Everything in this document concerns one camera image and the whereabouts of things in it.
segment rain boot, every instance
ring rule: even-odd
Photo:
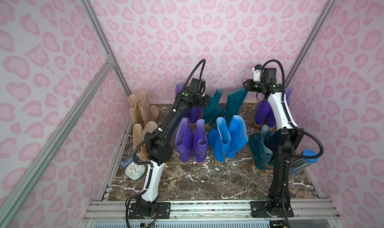
[[[221,98],[223,91],[217,89],[214,96],[209,97],[209,107],[204,108],[203,120],[205,120],[205,125],[209,125],[212,120],[216,120],[217,117],[223,115],[225,107],[223,105],[218,105],[218,102]]]
[[[189,128],[187,118],[182,118],[177,129],[175,146],[180,154],[180,159],[184,163],[189,163],[192,153],[193,132]]]
[[[236,152],[240,151],[248,142],[247,127],[242,117],[234,115],[229,124],[228,132],[231,135],[231,143],[227,152],[227,159],[233,159]]]
[[[217,129],[209,131],[208,142],[214,152],[215,161],[223,163],[231,143],[231,135],[227,129],[227,122],[223,117],[218,117],[215,123],[217,123]]]
[[[253,165],[258,171],[265,170],[270,162],[273,152],[267,147],[272,133],[268,125],[263,125],[262,133],[254,133],[249,140],[249,148],[253,157]]]
[[[142,132],[141,132],[141,141],[143,141],[143,140],[145,140],[145,134],[147,133],[147,132],[149,132],[149,133],[152,133],[155,129],[157,129],[157,124],[155,123],[155,122],[153,122],[153,121],[149,121],[148,123],[147,123],[147,125],[144,127],[144,129],[142,130]],[[141,146],[141,150],[139,150],[138,152],[137,152],[137,156],[142,160],[142,161],[148,161],[148,153],[147,153],[147,149],[146,149],[146,147],[145,147],[145,144],[143,144],[142,146]]]
[[[233,115],[237,115],[240,106],[242,105],[247,94],[248,91],[246,91],[243,86],[241,86],[237,90],[228,93],[227,107],[225,108],[225,113],[223,115],[223,118],[225,119],[227,124],[229,123],[229,121],[231,121]],[[212,121],[211,127],[217,127],[215,121]]]
[[[290,105],[291,93],[292,93],[291,89],[288,89],[288,88],[285,89],[285,99],[287,100],[288,106]],[[268,113],[268,119],[267,119],[266,124],[269,126],[270,129],[272,129],[276,126],[276,119],[275,119],[275,115],[273,114],[272,108]]]
[[[196,125],[197,120],[200,118],[200,114],[203,111],[203,108],[191,108],[188,112],[189,121],[192,125]]]
[[[183,89],[182,84],[177,84],[175,88],[175,96],[177,96],[177,93],[180,92]]]
[[[176,88],[175,88],[176,96],[177,96],[177,93],[180,92],[182,89],[183,89],[182,84],[176,85]],[[189,110],[187,116],[189,117],[189,121],[191,122],[191,124],[196,125],[196,121],[200,118],[200,114],[202,111],[203,111],[203,108],[191,108]]]
[[[128,97],[128,101],[131,105],[131,108],[129,109],[129,115],[131,117],[132,124],[140,124],[141,126],[143,126],[143,120],[140,116],[139,103],[137,102],[136,96],[130,95]]]
[[[256,127],[261,127],[261,125],[264,123],[266,117],[268,114],[272,111],[271,105],[266,99],[263,99],[262,102],[258,103],[255,108],[255,120],[253,124]]]
[[[136,147],[142,142],[142,139],[141,139],[141,134],[143,132],[143,128],[140,124],[135,124],[133,126],[133,150],[136,149]],[[139,156],[139,152],[141,152],[141,150],[139,149],[138,152],[137,152],[137,156],[143,160],[140,156]]]
[[[137,96],[139,97],[139,110],[144,126],[146,126],[149,121],[156,122],[160,114],[159,108],[156,105],[149,104],[147,91],[139,91]]]
[[[198,120],[196,122],[196,132],[193,139],[193,154],[195,156],[196,163],[204,164],[207,156],[208,138],[205,132],[205,121]]]

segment brown marble surface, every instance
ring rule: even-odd
[[[248,136],[261,132],[253,125],[254,103],[244,103],[239,111],[247,125]],[[164,119],[171,105],[158,105],[160,117],[158,124]],[[180,161],[175,147],[175,135],[171,139],[174,153],[165,167],[159,185],[159,200],[220,200],[220,199],[257,199],[265,198],[272,182],[272,168],[266,171],[256,171],[252,163],[249,145],[239,151],[235,158],[226,160],[223,164],[214,161],[212,149],[208,146],[205,164],[199,165],[191,156],[191,163]],[[133,151],[132,130],[122,155],[124,160]],[[125,175],[120,166],[112,184],[109,200],[126,200],[128,197],[141,192],[145,181],[145,174],[133,181]],[[290,178],[291,197],[314,198],[316,194],[304,172]]]

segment blue lid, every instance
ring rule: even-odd
[[[314,156],[314,155],[317,155],[316,152],[314,152],[313,150],[311,149],[305,149],[303,151],[303,155],[304,156]],[[316,159],[305,159],[308,163],[315,163],[319,160],[319,158],[316,158]]]

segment blue cylindrical container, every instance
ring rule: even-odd
[[[314,152],[311,149],[305,149],[303,152],[300,153],[300,155],[304,156],[314,156],[317,155],[316,152]],[[293,161],[291,161],[291,168],[289,170],[289,175],[294,176],[300,173],[303,169],[307,168],[310,164],[317,162],[319,159],[303,159],[303,158],[296,158]]]

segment mounting plate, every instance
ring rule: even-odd
[[[157,202],[156,209],[159,210],[158,219],[169,219],[170,202]],[[131,204],[131,212],[128,216],[129,219],[146,219],[139,209],[137,203]]]
[[[265,208],[265,201],[250,202],[250,205],[251,205],[251,212],[256,211],[256,210],[261,210],[261,209]],[[282,210],[281,211],[279,210],[278,212],[275,212],[275,213],[280,214],[278,217],[283,217],[283,211]],[[287,209],[286,214],[287,214],[287,217],[294,217],[295,216],[293,214],[293,210],[292,210],[291,205]],[[257,217],[254,217],[254,218],[271,218],[271,216],[268,215],[267,212],[263,212],[262,214],[258,215]]]

